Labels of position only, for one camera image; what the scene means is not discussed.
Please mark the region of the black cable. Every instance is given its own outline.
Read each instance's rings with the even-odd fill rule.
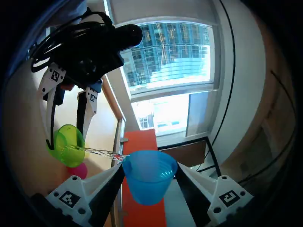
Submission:
[[[287,98],[288,98],[288,100],[289,100],[289,102],[290,102],[290,104],[291,104],[292,110],[293,110],[293,112],[294,112],[294,117],[295,117],[295,128],[294,128],[294,130],[293,130],[293,132],[292,132],[292,134],[291,134],[291,136],[290,136],[288,142],[285,144],[284,148],[282,149],[282,151],[281,151],[281,152],[280,152],[280,153],[279,153],[279,154],[278,154],[270,163],[268,163],[267,166],[265,166],[264,168],[262,168],[261,170],[259,170],[259,171],[256,172],[255,174],[250,175],[250,176],[248,176],[248,177],[246,177],[246,178],[240,180],[238,183],[243,183],[243,182],[249,181],[249,180],[251,180],[252,178],[254,178],[254,177],[256,177],[256,176],[262,174],[262,173],[263,173],[265,170],[267,170],[268,168],[270,168],[270,167],[271,167],[271,166],[272,166],[272,165],[273,165],[273,164],[274,164],[274,163],[275,163],[275,162],[284,154],[284,152],[287,150],[288,146],[290,145],[290,143],[291,143],[291,141],[292,141],[292,139],[293,139],[293,137],[294,137],[294,135],[295,135],[295,133],[296,133],[296,129],[297,129],[297,127],[296,127],[296,125],[297,125],[297,113],[296,113],[296,110],[295,110],[295,105],[294,105],[294,103],[293,103],[293,101],[292,101],[292,99],[291,99],[290,94],[288,93],[286,87],[284,86],[284,84],[282,83],[282,81],[280,80],[280,78],[278,78],[278,76],[277,76],[272,70],[270,71],[270,73],[276,78],[276,80],[278,81],[278,83],[279,83],[279,84],[281,85],[281,87],[283,88],[285,94],[287,95]]]
[[[79,19],[85,19],[91,15],[99,15],[104,23],[99,22],[84,22],[76,25],[72,23]],[[38,44],[33,50],[31,57],[33,61],[31,63],[32,72],[37,72],[51,64],[52,61],[48,60],[38,66],[34,64],[46,60],[52,56],[52,53],[56,50],[57,47],[65,43],[69,43],[71,40],[76,39],[80,36],[85,36],[89,34],[90,30],[100,27],[102,25],[112,25],[110,18],[103,12],[88,12],[81,16],[78,16],[67,23],[59,26],[55,31],[50,33],[40,44]]]
[[[227,10],[226,10],[226,8],[225,8],[222,0],[219,0],[219,1],[220,1],[221,5],[222,5],[222,7],[224,9],[224,12],[225,12],[227,20],[228,20],[228,24],[230,26],[231,38],[232,38],[232,43],[233,43],[233,62],[234,62],[234,64],[233,64],[233,75],[232,75],[232,80],[231,80],[231,85],[230,85],[230,94],[228,96],[225,112],[224,112],[224,115],[223,115],[220,127],[219,127],[219,129],[217,131],[217,134],[216,134],[213,142],[211,143],[211,146],[214,145],[214,143],[215,143],[215,141],[216,141],[216,139],[218,137],[218,134],[219,134],[219,132],[220,132],[220,130],[222,128],[223,122],[224,122],[225,117],[226,117],[227,109],[228,109],[228,107],[230,105],[231,94],[233,92],[233,87],[234,87],[234,75],[235,75],[235,70],[236,70],[236,45],[235,45],[235,41],[234,41],[234,30],[233,30],[233,26],[231,25],[230,17],[229,17],[229,15],[227,13]],[[208,152],[206,153],[206,155],[204,156],[204,159],[207,157],[208,153],[209,153],[209,149],[208,149]]]

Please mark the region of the glass skyscraper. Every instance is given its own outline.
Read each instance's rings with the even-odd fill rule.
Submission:
[[[140,25],[143,40],[121,52],[131,92],[209,80],[209,28],[189,23]]]

